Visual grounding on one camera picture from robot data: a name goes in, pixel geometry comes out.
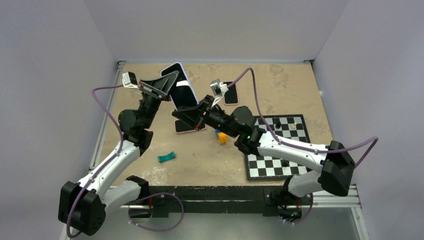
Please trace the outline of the black chess piece lower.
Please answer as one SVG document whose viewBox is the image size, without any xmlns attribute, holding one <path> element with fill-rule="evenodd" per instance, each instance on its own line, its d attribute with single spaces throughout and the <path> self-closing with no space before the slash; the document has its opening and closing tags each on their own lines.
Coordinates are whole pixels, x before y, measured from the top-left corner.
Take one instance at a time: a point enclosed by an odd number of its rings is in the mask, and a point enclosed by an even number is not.
<svg viewBox="0 0 424 240">
<path fill-rule="evenodd" d="M 289 161 L 287 161 L 287 160 L 282 160 L 282 161 L 281 161 L 281 165 L 282 165 L 283 167 L 289 167 L 289 166 L 290 166 L 290 163 L 289 163 Z"/>
</svg>

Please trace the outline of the black base frame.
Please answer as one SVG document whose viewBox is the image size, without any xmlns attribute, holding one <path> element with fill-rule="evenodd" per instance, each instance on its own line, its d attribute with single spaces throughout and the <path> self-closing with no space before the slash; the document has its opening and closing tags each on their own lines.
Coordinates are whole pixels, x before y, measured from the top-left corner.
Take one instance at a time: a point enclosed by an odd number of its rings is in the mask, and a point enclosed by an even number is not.
<svg viewBox="0 0 424 240">
<path fill-rule="evenodd" d="M 170 213 L 186 214 L 261 214 L 264 217 L 294 217 L 309 207 L 312 196 L 291 196 L 281 186 L 150 186 L 135 205 L 152 210 L 154 218 Z"/>
</svg>

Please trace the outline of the blue and orange block toy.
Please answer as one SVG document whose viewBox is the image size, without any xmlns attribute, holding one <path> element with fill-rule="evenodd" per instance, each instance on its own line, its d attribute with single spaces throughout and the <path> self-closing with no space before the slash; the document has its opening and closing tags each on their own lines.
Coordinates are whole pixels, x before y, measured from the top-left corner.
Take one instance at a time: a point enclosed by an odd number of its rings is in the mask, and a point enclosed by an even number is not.
<svg viewBox="0 0 424 240">
<path fill-rule="evenodd" d="M 221 132 L 220 130 L 215 130 L 215 134 L 217 136 L 217 139 L 221 145 L 226 144 L 228 142 L 228 137 L 225 133 Z"/>
</svg>

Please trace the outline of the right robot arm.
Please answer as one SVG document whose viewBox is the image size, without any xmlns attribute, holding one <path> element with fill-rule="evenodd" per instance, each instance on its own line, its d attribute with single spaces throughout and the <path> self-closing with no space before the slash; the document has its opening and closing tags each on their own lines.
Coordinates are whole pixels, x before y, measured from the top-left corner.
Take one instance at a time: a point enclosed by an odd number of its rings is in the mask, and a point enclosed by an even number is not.
<svg viewBox="0 0 424 240">
<path fill-rule="evenodd" d="M 280 137 L 256 126 L 257 118 L 247 106 L 239 106 L 226 114 L 213 105 L 213 101 L 214 98 L 207 95 L 196 106 L 174 110 L 172 116 L 197 131 L 210 126 L 236 138 L 234 145 L 243 154 L 279 158 L 309 168 L 307 173 L 286 179 L 280 196 L 288 204 L 319 191 L 339 197 L 348 195 L 355 162 L 340 142 L 308 144 Z"/>
</svg>

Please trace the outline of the teal curved piece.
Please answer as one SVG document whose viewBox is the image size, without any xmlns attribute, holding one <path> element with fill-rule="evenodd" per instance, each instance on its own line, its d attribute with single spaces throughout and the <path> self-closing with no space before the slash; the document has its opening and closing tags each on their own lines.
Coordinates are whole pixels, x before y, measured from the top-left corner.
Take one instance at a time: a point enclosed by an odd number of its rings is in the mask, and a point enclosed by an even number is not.
<svg viewBox="0 0 424 240">
<path fill-rule="evenodd" d="M 164 162 L 173 160 L 175 158 L 176 158 L 176 154 L 175 154 L 174 151 L 172 151 L 172 152 L 170 152 L 166 155 L 160 155 L 160 156 L 157 157 L 159 163 L 164 163 Z"/>
</svg>

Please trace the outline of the chessboard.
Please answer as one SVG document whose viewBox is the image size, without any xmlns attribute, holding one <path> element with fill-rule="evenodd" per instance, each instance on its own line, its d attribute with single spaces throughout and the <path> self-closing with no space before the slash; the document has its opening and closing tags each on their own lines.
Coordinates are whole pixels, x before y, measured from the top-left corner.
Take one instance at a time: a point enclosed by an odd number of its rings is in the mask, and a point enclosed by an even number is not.
<svg viewBox="0 0 424 240">
<path fill-rule="evenodd" d="M 323 145 L 311 144 L 306 121 L 302 114 L 265 115 L 263 118 L 260 116 L 255 118 L 254 126 L 256 128 L 267 131 L 270 127 L 279 140 L 312 149 L 323 148 Z M 281 123 L 280 129 L 275 128 L 277 122 Z M 296 123 L 296 128 L 292 128 L 293 123 Z M 320 165 L 320 162 L 325 155 L 280 144 L 270 132 L 264 135 L 258 152 L 260 155 L 246 154 L 244 156 L 248 181 L 278 181 L 312 171 L 318 174 L 322 173 L 323 166 Z M 283 167 L 282 160 L 289 161 L 289 166 Z"/>
</svg>

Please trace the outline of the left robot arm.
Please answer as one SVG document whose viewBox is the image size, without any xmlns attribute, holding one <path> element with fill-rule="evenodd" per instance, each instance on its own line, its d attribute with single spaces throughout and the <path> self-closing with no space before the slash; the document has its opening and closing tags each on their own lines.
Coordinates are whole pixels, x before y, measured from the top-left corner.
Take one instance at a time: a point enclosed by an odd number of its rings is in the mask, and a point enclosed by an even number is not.
<svg viewBox="0 0 424 240">
<path fill-rule="evenodd" d="M 123 73 L 123 87 L 140 90 L 142 99 L 137 109 L 122 110 L 118 119 L 106 112 L 118 129 L 118 144 L 86 176 L 76 183 L 68 181 L 62 186 L 58 220 L 65 224 L 70 239 L 81 233 L 92 236 L 100 229 L 108 212 L 127 202 L 142 205 L 148 201 L 147 182 L 139 177 L 130 177 L 116 189 L 110 187 L 149 148 L 154 134 L 149 129 L 161 102 L 170 101 L 178 77 L 179 71 L 174 70 L 157 79 L 137 81 L 134 73 Z"/>
</svg>

